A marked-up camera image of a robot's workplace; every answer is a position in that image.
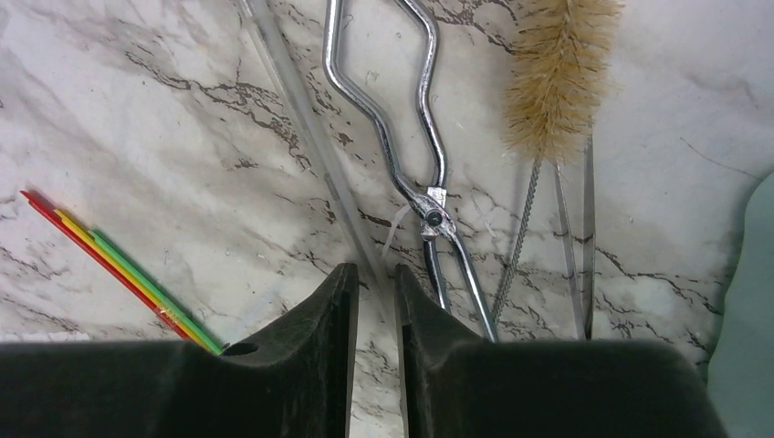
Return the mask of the red yellow green stick bundle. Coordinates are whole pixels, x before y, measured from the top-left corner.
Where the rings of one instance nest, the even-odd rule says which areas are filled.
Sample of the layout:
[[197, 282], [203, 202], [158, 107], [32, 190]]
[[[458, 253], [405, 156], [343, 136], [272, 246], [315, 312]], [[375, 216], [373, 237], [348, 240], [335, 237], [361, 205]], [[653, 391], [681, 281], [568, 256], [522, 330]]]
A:
[[23, 191], [21, 194], [40, 215], [106, 269], [179, 337], [191, 340], [216, 355], [224, 351], [212, 336], [97, 230], [80, 226], [66, 211], [54, 207], [38, 193]]

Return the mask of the steel tweezers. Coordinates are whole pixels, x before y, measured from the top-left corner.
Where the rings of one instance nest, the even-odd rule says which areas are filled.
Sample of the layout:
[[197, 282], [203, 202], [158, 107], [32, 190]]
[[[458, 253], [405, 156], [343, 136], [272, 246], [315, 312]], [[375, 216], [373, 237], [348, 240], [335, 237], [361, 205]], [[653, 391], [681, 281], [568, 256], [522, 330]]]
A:
[[559, 236], [563, 243], [573, 323], [578, 339], [591, 340], [595, 303], [596, 209], [593, 157], [593, 135], [586, 140], [583, 152], [581, 225], [575, 236], [571, 229], [570, 210], [561, 167], [554, 165], [554, 181], [560, 221]]

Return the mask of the tan bristle test tube brush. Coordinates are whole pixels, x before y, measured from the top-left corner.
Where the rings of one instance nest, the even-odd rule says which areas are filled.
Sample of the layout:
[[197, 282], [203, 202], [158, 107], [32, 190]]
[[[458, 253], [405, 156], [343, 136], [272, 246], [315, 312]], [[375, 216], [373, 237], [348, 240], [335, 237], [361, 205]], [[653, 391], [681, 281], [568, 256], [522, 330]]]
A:
[[609, 84], [620, 1], [523, 1], [505, 91], [506, 139], [531, 165], [513, 248], [498, 286], [499, 320], [512, 288], [544, 163], [565, 161], [591, 135]]

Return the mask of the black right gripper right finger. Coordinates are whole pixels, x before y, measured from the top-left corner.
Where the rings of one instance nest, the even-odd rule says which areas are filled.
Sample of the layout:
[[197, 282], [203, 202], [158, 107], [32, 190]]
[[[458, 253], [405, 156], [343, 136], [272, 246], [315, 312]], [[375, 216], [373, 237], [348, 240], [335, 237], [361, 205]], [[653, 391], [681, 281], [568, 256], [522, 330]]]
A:
[[723, 437], [696, 370], [637, 340], [493, 343], [395, 270], [409, 437]]

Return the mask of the teal plastic bin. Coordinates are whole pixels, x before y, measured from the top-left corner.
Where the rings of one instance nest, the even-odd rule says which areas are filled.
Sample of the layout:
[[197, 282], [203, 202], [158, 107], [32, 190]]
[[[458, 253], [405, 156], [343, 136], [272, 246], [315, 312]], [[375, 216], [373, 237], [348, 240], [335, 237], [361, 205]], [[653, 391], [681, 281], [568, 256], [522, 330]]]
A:
[[707, 389], [730, 437], [773, 435], [773, 177], [753, 192]]

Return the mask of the clear glass stirring rod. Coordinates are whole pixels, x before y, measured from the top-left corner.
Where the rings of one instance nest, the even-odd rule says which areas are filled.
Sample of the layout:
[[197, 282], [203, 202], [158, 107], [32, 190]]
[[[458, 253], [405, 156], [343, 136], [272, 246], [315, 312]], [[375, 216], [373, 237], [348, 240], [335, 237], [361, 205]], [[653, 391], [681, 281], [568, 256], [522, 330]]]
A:
[[307, 82], [291, 58], [277, 18], [267, 1], [237, 1], [246, 29], [259, 55], [267, 65], [274, 86], [285, 96], [284, 111], [298, 140], [311, 149], [312, 165], [329, 190], [331, 206], [350, 247], [367, 267], [375, 285], [372, 294], [381, 319], [395, 327], [392, 286], [373, 241], [362, 223], [360, 211], [329, 136], [320, 124], [307, 91]]

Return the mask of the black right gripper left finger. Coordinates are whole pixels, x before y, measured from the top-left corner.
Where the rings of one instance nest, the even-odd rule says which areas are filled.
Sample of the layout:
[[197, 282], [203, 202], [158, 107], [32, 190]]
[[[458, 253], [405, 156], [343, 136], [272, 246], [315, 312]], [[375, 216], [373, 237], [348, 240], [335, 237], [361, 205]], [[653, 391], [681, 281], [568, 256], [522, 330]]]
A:
[[345, 437], [359, 273], [214, 354], [191, 341], [5, 343], [4, 437]]

